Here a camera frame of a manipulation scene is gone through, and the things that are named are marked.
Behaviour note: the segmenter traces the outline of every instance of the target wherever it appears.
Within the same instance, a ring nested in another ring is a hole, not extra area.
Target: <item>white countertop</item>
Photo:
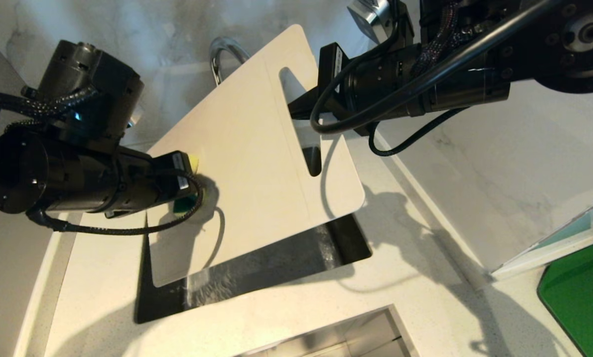
[[[476,292],[366,140],[348,145],[371,258],[136,325],[142,239],[79,236],[45,355],[231,357],[389,305],[414,355],[580,355],[536,296],[542,270]]]

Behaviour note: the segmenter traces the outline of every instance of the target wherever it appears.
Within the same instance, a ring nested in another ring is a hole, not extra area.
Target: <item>cutting board handle hole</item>
[[[281,81],[285,103],[292,115],[296,137],[301,144],[305,165],[310,176],[316,177],[322,171],[321,136],[310,127],[308,120],[308,111],[311,110],[309,106],[314,104],[310,96],[315,93],[306,92],[294,73],[287,67],[279,71],[278,77]]]

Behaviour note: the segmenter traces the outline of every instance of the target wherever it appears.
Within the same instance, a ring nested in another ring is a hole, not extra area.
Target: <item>white cutting board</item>
[[[194,217],[150,235],[156,286],[362,206],[364,190],[342,135],[321,138],[322,172],[310,176],[280,83],[285,67],[305,90],[316,86],[318,68],[299,25],[257,52],[148,151],[194,154],[198,173],[211,182]],[[171,205],[147,212],[149,226],[171,219]]]

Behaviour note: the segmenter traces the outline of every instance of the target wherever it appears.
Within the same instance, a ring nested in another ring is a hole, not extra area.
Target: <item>sink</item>
[[[320,150],[303,149],[314,176],[320,172]],[[293,282],[371,257],[353,215],[346,215],[297,235],[256,249],[176,282],[155,287],[148,237],[135,304],[135,322],[145,323],[255,290]]]

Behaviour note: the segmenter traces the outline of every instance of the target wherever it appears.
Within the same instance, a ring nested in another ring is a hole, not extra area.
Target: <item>green mat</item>
[[[593,357],[593,245],[550,264],[537,293],[581,353]]]

